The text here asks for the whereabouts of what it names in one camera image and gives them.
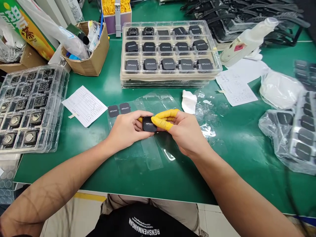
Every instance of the white tissue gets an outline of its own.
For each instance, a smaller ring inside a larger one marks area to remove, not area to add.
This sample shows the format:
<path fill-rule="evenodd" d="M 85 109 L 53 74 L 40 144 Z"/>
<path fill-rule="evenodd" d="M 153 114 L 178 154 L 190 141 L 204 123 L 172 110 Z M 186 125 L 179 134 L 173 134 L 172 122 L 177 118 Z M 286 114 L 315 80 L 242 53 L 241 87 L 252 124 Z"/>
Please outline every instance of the white tissue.
<path fill-rule="evenodd" d="M 195 114 L 195 106 L 197 104 L 197 96 L 193 95 L 191 92 L 183 90 L 182 93 L 182 108 L 184 112 L 188 114 Z"/>

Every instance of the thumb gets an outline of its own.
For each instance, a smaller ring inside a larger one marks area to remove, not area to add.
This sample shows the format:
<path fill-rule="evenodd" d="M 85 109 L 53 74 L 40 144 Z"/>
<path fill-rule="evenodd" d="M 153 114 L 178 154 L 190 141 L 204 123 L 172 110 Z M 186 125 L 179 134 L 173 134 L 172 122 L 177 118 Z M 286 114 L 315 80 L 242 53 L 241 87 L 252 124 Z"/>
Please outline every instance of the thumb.
<path fill-rule="evenodd" d="M 139 141 L 139 140 L 142 140 L 142 139 L 150 138 L 154 134 L 155 133 L 141 131 L 141 132 L 137 132 L 136 138 Z"/>
<path fill-rule="evenodd" d="M 169 131 L 174 126 L 174 124 L 157 117 L 151 117 L 151 121 L 154 125 L 166 131 Z"/>

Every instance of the black shirt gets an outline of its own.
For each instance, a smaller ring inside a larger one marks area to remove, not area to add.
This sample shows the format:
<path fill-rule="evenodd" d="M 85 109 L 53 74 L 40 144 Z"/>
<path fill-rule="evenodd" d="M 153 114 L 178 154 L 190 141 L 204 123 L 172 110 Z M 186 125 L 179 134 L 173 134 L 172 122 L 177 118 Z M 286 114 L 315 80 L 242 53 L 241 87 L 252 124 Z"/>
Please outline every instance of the black shirt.
<path fill-rule="evenodd" d="M 149 204 L 135 203 L 112 211 L 100 218 L 87 237 L 100 236 L 187 236 L 197 235 L 162 210 Z"/>

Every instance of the white spray bottle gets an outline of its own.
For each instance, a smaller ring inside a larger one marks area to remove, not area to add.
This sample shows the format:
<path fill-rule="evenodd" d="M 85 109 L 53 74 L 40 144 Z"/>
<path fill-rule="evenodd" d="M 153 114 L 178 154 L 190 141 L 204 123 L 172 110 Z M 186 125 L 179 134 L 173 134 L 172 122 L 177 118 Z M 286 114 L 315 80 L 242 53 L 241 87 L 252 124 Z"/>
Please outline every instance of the white spray bottle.
<path fill-rule="evenodd" d="M 268 17 L 258 23 L 252 29 L 246 29 L 220 54 L 221 63 L 224 66 L 233 66 L 243 57 L 263 44 L 264 37 L 272 32 L 279 24 L 273 17 Z"/>

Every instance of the hand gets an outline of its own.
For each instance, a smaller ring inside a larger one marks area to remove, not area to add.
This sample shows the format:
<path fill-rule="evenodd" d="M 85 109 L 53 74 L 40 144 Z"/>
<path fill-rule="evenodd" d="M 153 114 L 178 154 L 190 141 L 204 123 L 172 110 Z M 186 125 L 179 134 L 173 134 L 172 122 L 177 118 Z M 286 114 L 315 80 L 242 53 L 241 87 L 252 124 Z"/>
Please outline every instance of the hand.
<path fill-rule="evenodd" d="M 119 115 L 112 127 L 106 141 L 114 148 L 115 153 L 131 146 L 134 142 L 149 138 L 154 135 L 142 130 L 139 117 L 153 116 L 151 112 L 137 110 L 128 114 Z"/>
<path fill-rule="evenodd" d="M 212 150 L 194 115 L 171 109 L 151 117 L 151 121 L 157 127 L 169 132 L 180 151 L 191 159 L 203 156 Z"/>

